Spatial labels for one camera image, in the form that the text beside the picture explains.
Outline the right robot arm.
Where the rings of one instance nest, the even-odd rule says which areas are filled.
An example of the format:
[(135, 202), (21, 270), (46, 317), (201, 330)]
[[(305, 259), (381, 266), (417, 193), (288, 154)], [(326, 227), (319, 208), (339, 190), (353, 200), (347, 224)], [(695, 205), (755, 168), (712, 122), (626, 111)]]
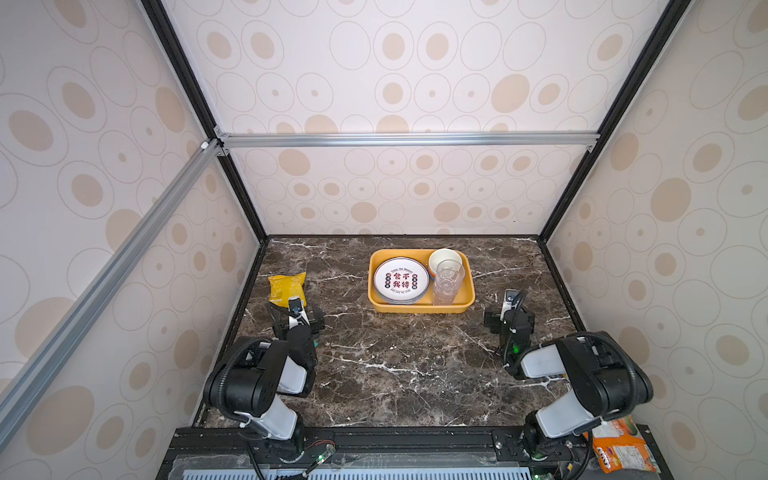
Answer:
[(499, 336), (503, 369), (517, 380), (562, 376), (570, 384), (567, 394), (526, 417), (526, 441), (586, 433), (652, 400), (648, 375), (604, 331), (571, 333), (535, 345), (535, 315), (524, 306), (526, 298), (525, 291), (508, 289), (500, 308), (484, 311), (484, 325)]

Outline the clear cup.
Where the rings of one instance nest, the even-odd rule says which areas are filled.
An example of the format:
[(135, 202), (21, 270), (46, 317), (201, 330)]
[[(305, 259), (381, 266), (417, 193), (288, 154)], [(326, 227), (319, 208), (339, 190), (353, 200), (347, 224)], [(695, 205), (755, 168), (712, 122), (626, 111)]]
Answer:
[(451, 305), (461, 289), (464, 277), (465, 269), (460, 260), (441, 261), (435, 270), (433, 304)]

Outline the cream white bowl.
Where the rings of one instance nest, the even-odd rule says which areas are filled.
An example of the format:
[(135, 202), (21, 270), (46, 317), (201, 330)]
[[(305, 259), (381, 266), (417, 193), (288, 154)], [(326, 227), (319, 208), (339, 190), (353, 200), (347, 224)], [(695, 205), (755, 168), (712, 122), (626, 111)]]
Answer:
[(428, 269), (432, 277), (436, 276), (437, 267), (444, 261), (455, 262), (460, 266), (463, 265), (462, 257), (457, 251), (449, 248), (435, 250), (430, 254), (428, 259)]

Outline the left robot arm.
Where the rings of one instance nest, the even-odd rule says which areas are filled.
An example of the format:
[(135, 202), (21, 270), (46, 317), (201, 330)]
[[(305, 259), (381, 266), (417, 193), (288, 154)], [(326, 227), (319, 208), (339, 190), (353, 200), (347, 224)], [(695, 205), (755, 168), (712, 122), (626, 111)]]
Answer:
[(243, 429), (301, 449), (303, 420), (282, 397), (311, 393), (318, 364), (315, 340), (325, 328), (324, 312), (298, 297), (286, 307), (269, 302), (267, 311), (276, 336), (238, 338), (209, 374), (203, 401)]

